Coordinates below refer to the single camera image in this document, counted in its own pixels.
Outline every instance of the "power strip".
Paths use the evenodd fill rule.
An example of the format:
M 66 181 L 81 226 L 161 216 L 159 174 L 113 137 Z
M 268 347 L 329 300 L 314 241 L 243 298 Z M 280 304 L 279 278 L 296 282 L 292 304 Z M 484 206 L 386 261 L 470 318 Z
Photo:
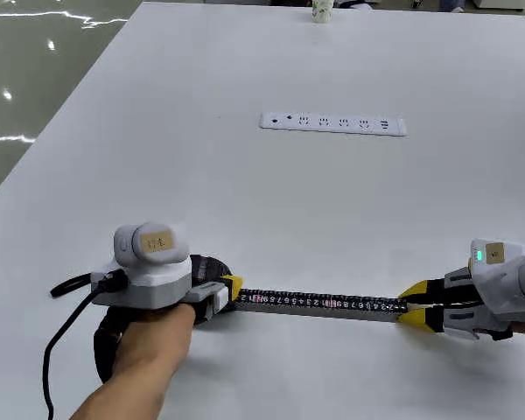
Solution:
M 263 112 L 259 125 L 263 129 L 275 130 L 406 136 L 406 125 L 402 118 L 387 118 L 382 116 L 324 115 L 305 112 Z

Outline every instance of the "black tape measure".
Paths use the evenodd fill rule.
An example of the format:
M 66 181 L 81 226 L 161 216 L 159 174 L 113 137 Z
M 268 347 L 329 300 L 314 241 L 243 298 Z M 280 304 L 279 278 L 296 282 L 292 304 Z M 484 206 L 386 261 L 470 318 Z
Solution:
M 395 322 L 408 311 L 402 299 L 241 289 L 233 309 L 322 318 Z

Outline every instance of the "shiny floor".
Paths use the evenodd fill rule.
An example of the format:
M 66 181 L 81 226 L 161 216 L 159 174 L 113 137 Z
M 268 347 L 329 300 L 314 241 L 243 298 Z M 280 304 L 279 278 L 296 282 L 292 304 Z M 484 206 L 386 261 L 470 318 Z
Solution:
M 141 2 L 0 0 L 0 183 Z M 430 2 L 435 7 L 427 0 L 423 10 L 431 10 Z M 379 8 L 409 9 L 410 4 L 383 0 Z

